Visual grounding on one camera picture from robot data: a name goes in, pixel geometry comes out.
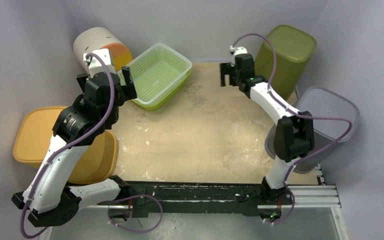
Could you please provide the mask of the yellow slatted waste basket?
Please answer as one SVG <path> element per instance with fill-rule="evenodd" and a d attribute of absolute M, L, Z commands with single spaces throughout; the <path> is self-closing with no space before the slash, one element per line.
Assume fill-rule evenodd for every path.
<path fill-rule="evenodd" d="M 29 112 L 18 130 L 13 157 L 20 163 L 39 168 L 45 158 L 52 128 L 66 106 L 40 107 Z M 88 150 L 75 165 L 68 182 L 74 185 L 88 185 L 110 177 L 116 167 L 118 140 L 110 131 L 98 135 Z"/>

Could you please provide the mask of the light green mesh tray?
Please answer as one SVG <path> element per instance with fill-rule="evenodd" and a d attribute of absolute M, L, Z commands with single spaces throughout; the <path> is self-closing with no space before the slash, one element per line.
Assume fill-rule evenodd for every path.
<path fill-rule="evenodd" d="M 137 92 L 136 99 L 150 106 L 173 90 L 192 69 L 193 64 L 173 48 L 156 43 L 127 66 Z"/>

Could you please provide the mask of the olive green waste basket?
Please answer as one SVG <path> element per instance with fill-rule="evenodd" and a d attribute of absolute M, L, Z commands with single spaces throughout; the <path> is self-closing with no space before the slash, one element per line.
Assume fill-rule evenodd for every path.
<path fill-rule="evenodd" d="M 317 41 L 312 35 L 286 24 L 273 28 L 267 38 L 276 53 L 271 87 L 288 100 L 317 48 Z"/>

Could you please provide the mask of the green solid tray underneath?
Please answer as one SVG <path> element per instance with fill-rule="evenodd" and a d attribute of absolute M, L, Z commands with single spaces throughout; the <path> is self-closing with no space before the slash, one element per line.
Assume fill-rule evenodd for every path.
<path fill-rule="evenodd" d="M 161 106 L 163 106 L 168 100 L 170 100 L 185 85 L 185 83 L 189 79 L 191 72 L 192 72 L 192 70 L 190 69 L 186 73 L 186 75 L 182 79 L 182 81 L 173 90 L 171 90 L 168 94 L 166 94 L 160 101 L 156 102 L 155 104 L 145 105 L 145 104 L 139 103 L 138 99 L 134 99 L 133 102 L 135 104 L 137 104 L 139 107 L 141 107 L 147 111 L 155 111 L 155 110 L 159 109 Z"/>

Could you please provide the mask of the grey slatted waste basket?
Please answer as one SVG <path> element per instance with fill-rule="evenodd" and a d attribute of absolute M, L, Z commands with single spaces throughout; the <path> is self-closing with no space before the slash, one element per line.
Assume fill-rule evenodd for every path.
<path fill-rule="evenodd" d="M 350 131 L 338 143 L 295 167 L 295 173 L 306 174 L 325 161 L 353 136 L 359 120 L 359 110 L 350 100 L 323 87 L 307 89 L 293 106 L 299 110 L 308 111 L 316 117 L 337 117 L 347 119 L 352 123 Z M 315 152 L 340 137 L 348 129 L 349 124 L 338 120 L 314 120 L 313 127 L 315 140 L 313 151 Z"/>

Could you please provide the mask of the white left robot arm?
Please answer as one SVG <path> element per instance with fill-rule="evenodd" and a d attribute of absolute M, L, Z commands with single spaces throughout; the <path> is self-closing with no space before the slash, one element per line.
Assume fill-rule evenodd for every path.
<path fill-rule="evenodd" d="M 77 76 L 82 93 L 58 115 L 48 152 L 31 185 L 11 199 L 22 211 L 22 219 L 34 227 L 61 226 L 86 207 L 128 201 L 128 185 L 117 176 L 84 186 L 68 185 L 95 138 L 118 121 L 119 107 L 138 96 L 130 68 L 124 66 L 121 72 L 121 76 L 106 71 Z"/>

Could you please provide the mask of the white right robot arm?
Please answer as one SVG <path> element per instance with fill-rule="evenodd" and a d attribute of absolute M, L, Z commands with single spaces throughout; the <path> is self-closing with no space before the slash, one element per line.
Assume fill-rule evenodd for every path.
<path fill-rule="evenodd" d="M 220 85 L 237 86 L 249 99 L 256 102 L 275 123 L 273 147 L 274 164 L 261 183 L 260 196 L 268 204 L 274 203 L 286 192 L 287 181 L 296 163 L 305 157 L 315 145 L 314 125 L 308 111 L 301 117 L 296 108 L 279 99 L 269 86 L 268 80 L 255 74 L 254 59 L 251 54 L 241 51 L 233 53 L 231 62 L 220 65 Z"/>

